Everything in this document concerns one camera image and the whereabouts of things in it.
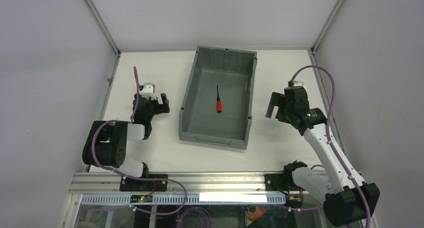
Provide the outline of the red handled screwdriver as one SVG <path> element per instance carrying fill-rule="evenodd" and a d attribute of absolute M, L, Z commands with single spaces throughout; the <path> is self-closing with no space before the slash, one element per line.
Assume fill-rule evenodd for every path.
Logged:
<path fill-rule="evenodd" d="M 217 96 L 216 96 L 216 111 L 218 113 L 222 112 L 222 103 L 221 103 L 221 99 L 220 99 L 220 95 L 219 95 L 219 86 L 216 86 L 216 92 L 217 92 Z"/>

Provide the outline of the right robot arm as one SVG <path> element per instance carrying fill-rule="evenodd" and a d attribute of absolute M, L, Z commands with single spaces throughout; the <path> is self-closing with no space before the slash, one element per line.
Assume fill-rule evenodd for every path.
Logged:
<path fill-rule="evenodd" d="M 321 109 L 310 108 L 305 90 L 273 92 L 267 108 L 270 118 L 277 107 L 276 119 L 292 125 L 313 148 L 328 179 L 318 177 L 304 162 L 294 161 L 283 167 L 278 178 L 269 183 L 274 190 L 288 192 L 301 187 L 323 207 L 330 223 L 336 227 L 365 221 L 370 227 L 380 196 L 375 183 L 368 183 L 354 169 L 334 140 L 328 120 Z"/>

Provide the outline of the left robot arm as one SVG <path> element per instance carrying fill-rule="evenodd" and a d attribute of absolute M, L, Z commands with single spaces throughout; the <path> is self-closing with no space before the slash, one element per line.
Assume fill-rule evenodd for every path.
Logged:
<path fill-rule="evenodd" d="M 161 93 L 157 98 L 135 95 L 131 121 L 95 120 L 87 136 L 82 160 L 92 165 L 113 171 L 124 177 L 150 178 L 148 165 L 127 155 L 127 142 L 147 140 L 152 132 L 155 115 L 169 113 L 169 100 Z"/>

